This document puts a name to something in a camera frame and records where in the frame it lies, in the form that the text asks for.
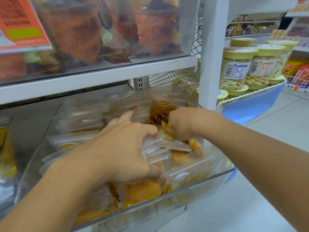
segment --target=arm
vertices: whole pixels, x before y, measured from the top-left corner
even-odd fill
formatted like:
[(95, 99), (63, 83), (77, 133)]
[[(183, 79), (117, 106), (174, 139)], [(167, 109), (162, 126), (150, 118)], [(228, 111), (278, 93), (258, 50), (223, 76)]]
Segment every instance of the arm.
[(309, 153), (206, 109), (170, 113), (177, 139), (201, 136), (217, 146), (298, 231), (309, 228)]
[(88, 195), (105, 182), (165, 179), (141, 155), (142, 140), (158, 130), (130, 122), (134, 110), (55, 161), (29, 194), (0, 222), (6, 232), (70, 231)]

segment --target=supermarket aisle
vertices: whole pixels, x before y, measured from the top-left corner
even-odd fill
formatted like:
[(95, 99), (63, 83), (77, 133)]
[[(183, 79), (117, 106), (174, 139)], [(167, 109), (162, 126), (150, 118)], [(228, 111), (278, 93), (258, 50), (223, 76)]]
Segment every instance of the supermarket aisle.
[[(249, 128), (309, 152), (309, 101), (281, 93), (275, 105), (246, 124)], [(157, 232), (295, 232), (238, 172), (212, 195), (193, 202)]]

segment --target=shelf upright post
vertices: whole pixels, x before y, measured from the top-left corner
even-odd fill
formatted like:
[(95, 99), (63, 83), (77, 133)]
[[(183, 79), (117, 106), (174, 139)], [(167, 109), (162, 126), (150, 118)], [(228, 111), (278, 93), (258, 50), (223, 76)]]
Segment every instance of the shelf upright post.
[(199, 104), (216, 110), (230, 0), (204, 0)]

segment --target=hand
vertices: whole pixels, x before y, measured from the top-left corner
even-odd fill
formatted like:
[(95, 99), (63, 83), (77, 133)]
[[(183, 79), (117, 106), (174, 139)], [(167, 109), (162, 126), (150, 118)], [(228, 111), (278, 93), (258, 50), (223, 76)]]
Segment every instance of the hand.
[(176, 132), (175, 138), (180, 141), (211, 132), (218, 127), (217, 124), (222, 118), (216, 111), (192, 107), (181, 107), (169, 114), (169, 120)]
[(95, 186), (144, 178), (164, 180), (164, 172), (149, 164), (141, 153), (143, 138), (158, 130), (153, 125), (130, 122), (135, 110), (113, 119), (97, 136), (58, 161), (83, 171)]

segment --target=orange price tag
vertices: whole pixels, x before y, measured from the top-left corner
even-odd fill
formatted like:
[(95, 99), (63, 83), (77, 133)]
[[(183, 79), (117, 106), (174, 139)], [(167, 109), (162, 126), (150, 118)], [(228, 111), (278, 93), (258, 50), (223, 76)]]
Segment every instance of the orange price tag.
[(29, 0), (0, 0), (0, 53), (52, 49)]

